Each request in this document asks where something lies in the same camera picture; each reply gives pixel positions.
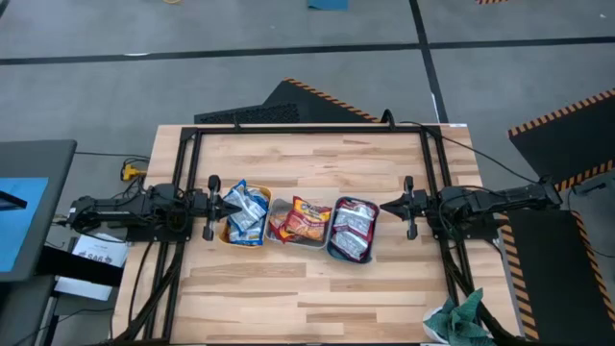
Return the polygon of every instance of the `hazard tape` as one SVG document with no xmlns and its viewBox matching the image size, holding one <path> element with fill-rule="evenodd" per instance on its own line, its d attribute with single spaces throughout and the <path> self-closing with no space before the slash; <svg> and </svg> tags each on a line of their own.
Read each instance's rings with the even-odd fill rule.
<svg viewBox="0 0 615 346">
<path fill-rule="evenodd" d="M 565 190 L 566 188 L 572 187 L 574 185 L 579 185 L 583 181 L 586 181 L 604 172 L 608 172 L 613 169 L 613 160 L 609 160 L 607 162 L 601 163 L 592 169 L 587 169 L 585 172 L 581 172 L 568 179 L 564 179 L 562 182 L 555 184 L 555 189 L 561 192 Z"/>
<path fill-rule="evenodd" d="M 541 125 L 547 124 L 550 121 L 556 121 L 556 119 L 562 116 L 566 116 L 582 108 L 591 106 L 598 102 L 601 102 L 602 100 L 605 100 L 611 96 L 615 96 L 615 88 L 612 88 L 611 90 L 603 91 L 601 93 L 588 97 L 584 100 L 578 101 L 572 105 L 566 106 L 557 111 L 552 111 L 541 117 L 535 118 L 525 124 L 521 124 L 520 126 L 515 126 L 512 129 L 508 130 L 508 137 L 517 136 L 519 134 L 524 133 L 525 131 L 529 131 Z"/>
<path fill-rule="evenodd" d="M 521 261 L 519 260 L 517 246 L 515 245 L 515 236 L 512 232 L 512 228 L 510 227 L 508 216 L 505 214 L 500 214 L 499 218 L 507 221 L 506 225 L 500 227 L 500 232 L 502 233 L 502 240 L 504 241 L 506 259 L 508 261 L 508 267 L 510 268 L 510 276 L 512 278 L 515 297 L 517 298 L 517 307 L 519 307 L 519 316 L 521 317 L 523 331 L 527 339 L 538 340 L 536 320 L 534 319 L 533 312 L 531 311 L 528 290 L 526 289 L 526 281 L 523 277 Z"/>
<path fill-rule="evenodd" d="M 508 0 L 477 0 L 477 4 L 479 5 L 490 5 L 490 4 L 499 4 L 503 2 L 507 2 Z"/>
<path fill-rule="evenodd" d="M 300 81 L 297 81 L 296 79 L 293 79 L 293 78 L 284 78 L 284 81 L 285 82 L 289 82 L 289 83 L 295 85 L 296 87 L 302 87 L 303 89 L 313 93 L 314 95 L 316 95 L 318 97 L 322 97 L 322 98 L 324 98 L 327 101 L 331 101 L 332 103 L 336 104 L 337 106 L 339 106 L 339 107 L 341 107 L 343 109 L 346 109 L 347 111 L 351 111 L 351 112 L 355 113 L 356 115 L 359 115 L 359 116 L 361 116 L 361 117 L 363 117 L 363 118 L 365 118 L 367 120 L 371 120 L 372 122 L 380 122 L 378 120 L 378 118 L 376 118 L 375 116 L 370 115 L 368 112 L 362 111 L 362 110 L 360 110 L 360 109 L 358 109 L 356 107 L 353 107 L 353 106 L 351 106 L 351 105 L 349 105 L 349 104 L 347 104 L 347 103 L 345 103 L 343 101 L 339 101 L 338 99 L 332 97 L 328 93 L 319 91 L 315 87 L 308 86 L 307 84 L 301 83 Z"/>
<path fill-rule="evenodd" d="M 585 245 L 585 252 L 587 253 L 587 258 L 589 258 L 589 264 L 594 270 L 594 277 L 596 278 L 598 289 L 600 290 L 600 293 L 603 296 L 603 302 L 606 307 L 606 313 L 608 314 L 608 317 L 611 319 L 613 330 L 615 330 L 615 309 L 613 308 L 611 299 L 608 296 L 608 291 L 606 290 L 606 284 L 604 283 L 603 276 L 600 273 L 600 268 L 598 267 L 598 262 L 596 261 L 596 256 L 594 255 L 594 249 L 592 248 L 589 242 L 589 236 L 587 235 L 587 231 L 585 231 L 585 224 L 583 223 L 583 220 L 580 218 L 580 214 L 578 212 L 571 210 L 570 213 L 577 220 L 578 233 L 580 234 L 580 238 L 581 238 L 583 245 Z"/>
</svg>

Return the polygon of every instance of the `black mat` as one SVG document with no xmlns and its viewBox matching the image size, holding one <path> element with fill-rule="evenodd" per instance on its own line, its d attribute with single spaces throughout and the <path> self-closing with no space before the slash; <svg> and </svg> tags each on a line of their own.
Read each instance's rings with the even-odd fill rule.
<svg viewBox="0 0 615 346">
<path fill-rule="evenodd" d="M 615 159 L 615 89 L 576 102 L 508 131 L 539 176 L 559 190 L 610 170 Z"/>
<path fill-rule="evenodd" d="M 367 112 L 292 78 L 285 78 L 280 82 L 263 106 L 280 102 L 306 105 L 307 116 L 301 116 L 302 123 L 370 123 L 377 121 L 376 117 Z"/>
<path fill-rule="evenodd" d="M 615 312 L 578 215 L 517 210 L 508 217 L 503 239 L 526 335 L 552 343 L 615 345 Z"/>
<path fill-rule="evenodd" d="M 306 117 L 307 108 L 295 103 L 271 103 L 194 115 L 195 124 L 285 124 L 298 123 Z"/>
</svg>

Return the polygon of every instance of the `wooden table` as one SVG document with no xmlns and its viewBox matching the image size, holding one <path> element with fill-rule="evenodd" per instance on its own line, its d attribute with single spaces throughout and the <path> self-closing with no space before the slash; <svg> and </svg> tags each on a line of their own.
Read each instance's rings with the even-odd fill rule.
<svg viewBox="0 0 615 346">
<path fill-rule="evenodd" d="M 159 127 L 146 186 L 171 182 L 181 128 Z M 442 132 L 471 145 L 466 127 L 443 125 Z M 222 193 L 245 178 L 249 184 L 268 186 L 274 198 L 297 195 L 332 206 L 340 196 L 376 204 L 396 199 L 406 175 L 414 177 L 415 188 L 428 188 L 416 134 L 206 135 L 203 141 L 196 181 L 203 190 L 208 176 L 217 174 Z M 474 153 L 447 141 L 445 149 L 453 184 L 480 185 Z M 431 229 L 424 219 L 417 218 L 417 223 L 419 236 L 409 241 L 407 223 L 383 211 L 374 260 L 355 265 L 326 251 L 272 242 L 258 249 L 236 248 L 217 238 L 207 242 L 201 238 L 204 220 L 199 219 L 185 246 L 171 342 L 426 341 L 423 315 L 444 303 L 447 287 Z M 117 334 L 127 326 L 145 246 L 131 248 L 126 262 L 113 316 Z M 466 241 L 466 246 L 475 286 L 484 288 L 483 302 L 507 330 L 519 334 L 500 254 L 484 241 Z M 149 296 L 157 254 L 155 244 L 138 283 L 134 315 Z M 160 336 L 165 306 L 163 297 L 154 336 Z"/>
</svg>

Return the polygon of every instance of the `gray container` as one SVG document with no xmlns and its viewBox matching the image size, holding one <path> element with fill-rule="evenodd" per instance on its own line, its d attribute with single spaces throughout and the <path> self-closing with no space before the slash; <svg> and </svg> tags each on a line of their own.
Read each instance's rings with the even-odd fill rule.
<svg viewBox="0 0 615 346">
<path fill-rule="evenodd" d="M 299 241 L 287 241 L 286 243 L 282 243 L 282 241 L 279 240 L 273 232 L 271 232 L 271 228 L 269 227 L 269 217 L 272 214 L 277 213 L 279 211 L 289 212 L 291 210 L 292 210 L 292 203 L 288 203 L 285 200 L 280 199 L 280 198 L 273 201 L 273 204 L 271 205 L 271 209 L 269 210 L 269 215 L 267 216 L 267 222 L 265 225 L 265 238 L 267 238 L 267 240 L 277 242 L 283 245 L 299 246 L 299 247 L 307 248 L 310 250 L 321 250 L 325 246 L 327 246 L 327 242 L 329 241 L 329 238 L 330 238 L 329 233 L 331 231 L 331 224 L 332 224 L 331 220 L 332 219 L 329 220 L 329 224 L 325 227 L 325 233 L 323 234 L 323 241 L 303 238 Z"/>
<path fill-rule="evenodd" d="M 374 236 L 372 236 L 372 242 L 369 244 L 369 247 L 367 248 L 367 254 L 365 254 L 363 259 L 361 260 L 349 259 L 348 257 L 346 257 L 346 255 L 339 252 L 331 243 L 331 236 L 333 234 L 332 229 L 333 229 L 333 223 L 335 222 L 335 214 L 337 212 L 337 206 L 343 200 L 362 202 L 366 205 L 374 207 L 376 210 L 376 214 L 374 215 L 374 221 L 373 221 L 374 222 Z M 347 196 L 340 197 L 335 202 L 335 205 L 333 206 L 333 211 L 331 214 L 331 221 L 329 222 L 329 227 L 327 229 L 327 234 L 329 235 L 329 237 L 327 238 L 327 252 L 329 253 L 329 255 L 331 255 L 336 260 L 343 260 L 349 263 L 356 263 L 356 264 L 366 264 L 372 261 L 372 248 L 374 248 L 374 240 L 376 240 L 376 220 L 378 219 L 379 214 L 380 214 L 380 208 L 370 201 L 365 201 L 362 199 L 358 199 L 354 197 L 347 197 Z"/>
</svg>

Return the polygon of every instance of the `plastic bin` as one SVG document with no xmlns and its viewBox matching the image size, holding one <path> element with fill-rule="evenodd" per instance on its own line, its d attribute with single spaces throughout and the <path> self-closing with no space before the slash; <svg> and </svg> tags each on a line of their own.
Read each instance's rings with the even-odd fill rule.
<svg viewBox="0 0 615 346">
<path fill-rule="evenodd" d="M 364 203 L 366 205 L 372 206 L 374 207 L 374 210 L 376 211 L 376 214 L 374 214 L 374 230 L 373 230 L 373 235 L 372 235 L 372 241 L 369 243 L 369 245 L 367 246 L 367 254 L 363 257 L 363 259 L 357 261 L 357 260 L 352 260 L 352 259 L 348 259 L 348 257 L 344 254 L 342 254 L 341 252 L 339 252 L 331 243 L 331 237 L 333 235 L 333 222 L 335 221 L 335 215 L 337 212 L 337 206 L 339 206 L 340 202 L 343 200 L 347 200 L 350 202 L 361 202 Z M 329 255 L 331 255 L 333 258 L 337 259 L 337 260 L 344 260 L 347 261 L 349 263 L 355 263 L 355 264 L 365 264 L 365 263 L 369 263 L 370 261 L 372 261 L 372 248 L 374 247 L 374 241 L 376 240 L 376 220 L 378 219 L 378 214 L 380 213 L 380 209 L 378 208 L 377 205 L 373 204 L 372 202 L 369 201 L 364 201 L 358 198 L 354 198 L 354 197 L 341 197 L 339 198 L 336 202 L 335 202 L 335 206 L 333 207 L 333 212 L 331 215 L 331 221 L 329 223 L 329 238 L 327 239 L 327 252 L 329 253 Z"/>
<path fill-rule="evenodd" d="M 269 213 L 271 214 L 275 210 L 291 211 L 292 203 L 286 202 L 285 200 L 278 198 L 277 200 L 273 201 L 273 204 L 271 205 L 271 209 L 269 210 Z M 269 227 L 269 217 L 267 217 L 267 224 L 265 225 L 265 237 L 267 238 L 268 241 L 273 241 L 273 242 L 277 242 L 277 243 L 284 244 L 284 245 L 299 246 L 299 247 L 307 248 L 310 250 L 321 250 L 325 246 L 327 246 L 327 241 L 329 240 L 329 232 L 331 231 L 331 227 L 330 227 L 331 223 L 332 223 L 331 220 L 329 220 L 329 224 L 325 226 L 325 233 L 323 234 L 323 241 L 303 238 L 299 241 L 287 241 L 286 243 L 282 243 L 282 241 L 276 237 L 276 234 L 271 232 L 271 228 Z"/>
<path fill-rule="evenodd" d="M 267 205 L 267 215 L 265 216 L 265 229 L 267 227 L 267 225 L 269 224 L 269 213 L 271 211 L 271 191 L 264 186 L 258 186 L 258 185 L 247 185 L 247 187 L 251 187 L 251 188 L 258 188 L 260 190 L 260 192 L 262 192 L 263 195 L 267 196 L 267 198 L 269 198 L 269 204 Z M 261 236 L 263 237 L 263 245 L 264 245 L 264 234 L 265 232 L 261 233 Z M 220 233 L 218 235 L 218 238 L 220 239 L 220 241 L 225 244 L 225 245 L 231 245 L 231 246 L 236 246 L 236 247 L 240 247 L 243 249 L 259 249 L 260 247 L 262 247 L 262 245 L 259 246 L 250 246 L 250 245 L 241 245 L 241 244 L 233 244 L 231 242 L 229 242 L 229 223 L 225 220 L 224 222 L 224 230 L 222 231 L 222 233 Z"/>
</svg>

